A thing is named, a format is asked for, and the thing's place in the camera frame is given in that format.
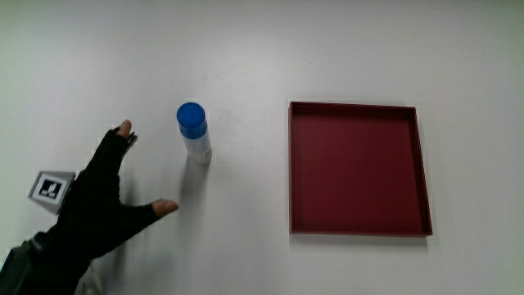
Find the person's left hand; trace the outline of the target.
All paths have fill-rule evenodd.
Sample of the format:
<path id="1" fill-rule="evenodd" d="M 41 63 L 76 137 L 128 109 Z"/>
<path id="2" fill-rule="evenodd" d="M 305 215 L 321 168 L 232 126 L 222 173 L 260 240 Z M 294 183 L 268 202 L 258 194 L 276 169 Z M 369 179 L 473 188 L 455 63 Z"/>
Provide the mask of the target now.
<path id="1" fill-rule="evenodd" d="M 166 199 L 142 206 L 121 202 L 119 171 L 131 146 L 131 129 L 125 120 L 107 131 L 67 193 L 57 222 L 32 238 L 38 252 L 55 259 L 91 260 L 178 210 L 176 202 Z"/>

